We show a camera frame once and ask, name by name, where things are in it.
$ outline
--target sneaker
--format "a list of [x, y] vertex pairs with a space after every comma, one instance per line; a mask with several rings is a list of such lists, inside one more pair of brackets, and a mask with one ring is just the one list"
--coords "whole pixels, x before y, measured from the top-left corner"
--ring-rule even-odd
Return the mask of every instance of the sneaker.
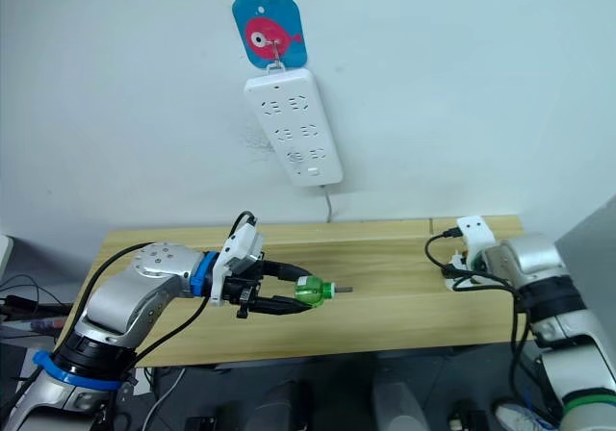
[[502, 402], [494, 409], [494, 417], [507, 431], [546, 431], [553, 430], [551, 424], [526, 407], [515, 402]]

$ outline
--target white cord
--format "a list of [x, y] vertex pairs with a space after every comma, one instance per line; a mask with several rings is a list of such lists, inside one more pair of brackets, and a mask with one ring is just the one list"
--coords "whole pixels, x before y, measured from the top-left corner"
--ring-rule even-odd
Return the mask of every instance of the white cord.
[[323, 189], [323, 192], [325, 193], [325, 201], [327, 202], [327, 222], [331, 222], [334, 212], [331, 208], [331, 199], [329, 198], [329, 192], [327, 191], [326, 186], [321, 186], [321, 189]]
[[150, 419], [152, 418], [152, 414], [154, 414], [154, 411], [156, 410], [156, 408], [161, 405], [163, 403], [163, 401], [165, 399], [168, 398], [168, 396], [173, 393], [173, 390], [175, 389], [175, 387], [178, 385], [178, 383], [180, 382], [180, 380], [182, 379], [182, 377], [184, 376], [184, 373], [186, 373], [186, 369], [182, 368], [182, 371], [180, 371], [180, 374], [177, 375], [177, 378], [175, 379], [175, 381], [173, 382], [173, 384], [171, 385], [171, 388], [169, 388], [167, 390], [166, 393], [164, 393], [160, 399], [158, 399], [154, 405], [152, 406], [152, 408], [150, 409], [150, 411], [147, 413], [147, 416], [145, 417], [145, 421], [143, 422], [143, 426], [141, 427], [141, 431], [145, 431], [147, 429], [147, 423], [150, 421]]

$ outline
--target robotic arm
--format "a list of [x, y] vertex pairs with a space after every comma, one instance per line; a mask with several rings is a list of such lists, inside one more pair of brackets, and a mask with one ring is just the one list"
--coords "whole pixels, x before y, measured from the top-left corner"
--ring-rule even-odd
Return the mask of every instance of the robotic arm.
[[[616, 429], [616, 353], [553, 243], [540, 235], [497, 243], [480, 216], [458, 219], [457, 229], [468, 253], [454, 255], [450, 265], [487, 271], [517, 291], [535, 340], [545, 348], [541, 364], [564, 411], [560, 429]], [[459, 277], [455, 270], [450, 276], [451, 288]], [[484, 276], [473, 280], [466, 285], [493, 283]]]
[[208, 298], [215, 306], [226, 300], [240, 306], [239, 318], [248, 312], [286, 315], [312, 309], [293, 298], [258, 296], [264, 275], [292, 282], [310, 275], [301, 267], [265, 261], [262, 245], [252, 217], [234, 228], [219, 253], [170, 242], [139, 250], [126, 269], [94, 292], [59, 348], [51, 355], [37, 353], [38, 376], [4, 429], [90, 429], [127, 379], [139, 359], [136, 348], [173, 298], [203, 297], [202, 307]]

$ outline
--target blue ring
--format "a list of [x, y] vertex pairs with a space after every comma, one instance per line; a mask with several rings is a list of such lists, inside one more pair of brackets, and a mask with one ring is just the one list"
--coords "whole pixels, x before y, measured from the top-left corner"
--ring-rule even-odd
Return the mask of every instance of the blue ring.
[[208, 251], [199, 264], [194, 276], [191, 277], [191, 293], [192, 296], [203, 296], [203, 286], [205, 284], [205, 276], [210, 270], [210, 265], [213, 263], [217, 255], [216, 251]]
[[33, 358], [33, 362], [37, 366], [43, 367], [49, 376], [69, 385], [97, 391], [116, 391], [122, 386], [121, 381], [96, 380], [94, 378], [86, 378], [85, 376], [68, 373], [54, 364], [47, 351], [37, 351]]

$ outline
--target pink fish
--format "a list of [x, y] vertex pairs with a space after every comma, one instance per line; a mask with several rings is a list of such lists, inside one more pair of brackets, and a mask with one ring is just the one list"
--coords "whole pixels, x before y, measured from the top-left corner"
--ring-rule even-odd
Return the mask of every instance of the pink fish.
[[276, 42], [278, 56], [282, 57], [292, 41], [302, 42], [301, 35], [290, 36], [280, 24], [267, 17], [253, 17], [246, 24], [245, 38], [254, 54], [262, 59], [274, 60], [273, 43]]

